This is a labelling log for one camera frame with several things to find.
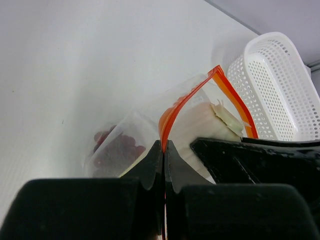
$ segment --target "white basket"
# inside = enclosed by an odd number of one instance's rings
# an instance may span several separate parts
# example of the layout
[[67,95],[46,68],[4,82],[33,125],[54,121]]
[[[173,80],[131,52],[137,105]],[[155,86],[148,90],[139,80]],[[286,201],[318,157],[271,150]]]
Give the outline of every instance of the white basket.
[[227,78],[254,120],[260,139],[320,139],[320,99],[290,39],[280,32],[250,41]]

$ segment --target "plastic bag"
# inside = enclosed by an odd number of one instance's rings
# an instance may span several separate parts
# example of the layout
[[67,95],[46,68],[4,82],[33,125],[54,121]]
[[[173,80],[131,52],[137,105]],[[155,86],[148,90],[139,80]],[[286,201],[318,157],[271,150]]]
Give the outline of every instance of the plastic bag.
[[85,174],[99,178],[122,176],[143,159],[159,138],[165,149],[178,114],[182,116],[200,103],[218,100],[223,100],[236,118],[251,125],[245,128],[247,136],[257,136],[248,109],[217,66],[208,75],[186,80],[131,110],[87,161]]

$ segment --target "white plastic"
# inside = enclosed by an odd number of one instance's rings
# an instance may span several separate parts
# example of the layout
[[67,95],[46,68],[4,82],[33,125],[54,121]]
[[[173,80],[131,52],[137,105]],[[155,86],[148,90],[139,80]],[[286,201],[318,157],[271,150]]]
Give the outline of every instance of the white plastic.
[[258,136],[280,141],[320,139],[320,99],[300,55],[280,32],[250,41],[227,78],[249,108]]

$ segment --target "white table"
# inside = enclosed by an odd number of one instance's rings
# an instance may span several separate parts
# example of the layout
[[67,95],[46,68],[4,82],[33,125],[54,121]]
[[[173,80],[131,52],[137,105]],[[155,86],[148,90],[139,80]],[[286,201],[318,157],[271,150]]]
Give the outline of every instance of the white table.
[[0,220],[36,178],[81,177],[95,130],[256,36],[203,0],[0,2]]

